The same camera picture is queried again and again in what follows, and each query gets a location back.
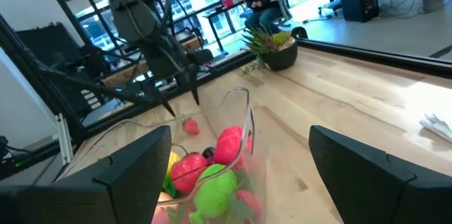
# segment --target succulent plant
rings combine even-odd
[[[249,35],[243,35],[242,40],[249,48],[249,51],[256,55],[256,61],[245,66],[244,73],[250,73],[257,68],[265,68],[266,64],[262,57],[272,55],[288,47],[288,43],[292,44],[292,32],[281,31],[274,35],[270,34],[264,27],[262,29],[245,30]]]

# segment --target red object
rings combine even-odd
[[[215,164],[215,161],[214,161],[214,159],[213,159],[213,156],[207,158],[206,160],[207,160],[208,165],[213,165],[213,164]]]
[[[243,128],[231,126],[225,129],[218,138],[217,147],[213,154],[215,163],[229,165],[237,156],[240,150],[240,140],[242,139]],[[246,148],[251,152],[253,139],[248,137]],[[243,160],[240,159],[237,167],[243,166]]]
[[[201,154],[190,153],[173,164],[171,169],[172,183],[180,192],[189,194],[207,166],[207,160]]]
[[[170,222],[170,216],[164,210],[158,211],[154,214],[153,221],[150,224],[168,224]]]
[[[235,194],[237,199],[245,201],[246,205],[253,211],[254,213],[254,223],[259,223],[259,218],[261,217],[262,213],[262,207],[261,202],[257,199],[257,197],[251,193],[250,191],[246,190],[239,190]],[[251,223],[250,220],[244,221],[244,223],[249,224]]]
[[[189,219],[189,214],[194,213],[194,212],[196,212],[194,208],[188,208],[186,210],[185,218],[178,224],[191,224],[190,219]]]
[[[231,6],[234,6],[234,0],[222,0],[221,5],[225,8],[229,8]]]
[[[184,128],[183,128],[184,132],[187,133],[188,135],[198,135],[199,134],[199,128],[198,128],[198,122],[196,122],[194,119],[192,118],[188,118],[185,122],[184,122]]]

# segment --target black pot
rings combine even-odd
[[[273,71],[288,69],[295,63],[298,57],[298,46],[295,41],[290,47],[273,54],[262,56],[262,60],[267,63]]]

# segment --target toy fruit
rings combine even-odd
[[[203,152],[203,157],[204,157],[204,158],[212,157],[213,154],[214,154],[214,152],[215,152],[214,147],[208,147],[208,148],[206,148],[206,149],[204,150],[204,152]]]
[[[190,213],[194,213],[195,209],[194,208],[188,208],[186,210],[184,219],[182,219],[180,222],[178,222],[177,224],[190,224],[190,218],[189,218],[189,214]]]
[[[184,127],[182,128],[188,135],[196,136],[199,134],[198,123],[192,119],[188,118],[184,121]]]
[[[163,182],[163,191],[170,195],[172,198],[177,197],[177,190],[174,184],[172,183],[171,177],[166,177],[165,182]]]
[[[224,165],[211,165],[199,177],[199,180],[209,175],[215,174],[226,168]],[[195,197],[195,213],[190,213],[189,218],[192,224],[203,224],[203,219],[217,218],[230,208],[230,197],[237,190],[237,178],[233,171],[204,182],[199,187]]]
[[[167,175],[166,175],[166,177],[169,177],[169,176],[171,175],[171,169],[172,169],[172,166],[173,166],[176,162],[178,162],[179,160],[181,160],[181,157],[180,157],[179,155],[177,155],[177,153],[175,153],[175,152],[172,151],[172,152],[169,154],[168,168],[167,168]]]
[[[253,223],[259,223],[259,218],[261,217],[262,213],[262,207],[261,202],[259,202],[257,197],[250,191],[246,190],[239,190],[235,195],[237,199],[245,201],[246,205],[253,211]],[[251,220],[246,220],[245,223],[251,223]]]
[[[160,192],[160,195],[158,197],[158,202],[169,201],[169,200],[172,200],[171,196],[169,196],[168,194],[166,194],[164,192]],[[157,203],[157,207],[155,207],[154,217],[153,217],[153,221],[151,222],[151,224],[167,224],[170,221],[170,216],[168,215],[168,213],[165,210],[165,208],[167,208],[167,207],[177,208],[177,205],[174,204],[174,205],[159,206]]]
[[[218,138],[217,147],[213,154],[215,163],[229,165],[237,156],[240,150],[243,129],[239,126],[231,126],[225,129]],[[248,137],[246,148],[251,151],[252,137]],[[237,167],[243,165],[243,160],[239,160]]]
[[[206,158],[209,165],[215,164],[215,160],[213,159],[214,152],[214,147],[206,148],[203,152],[203,157]]]
[[[186,155],[172,166],[172,183],[180,192],[189,194],[207,165],[207,160],[199,153]]]

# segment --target yellow ball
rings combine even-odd
[[[177,153],[175,153],[175,152],[170,153],[169,160],[168,160],[167,177],[169,177],[171,175],[172,166],[179,160],[181,160],[181,157],[179,155],[177,155]]]

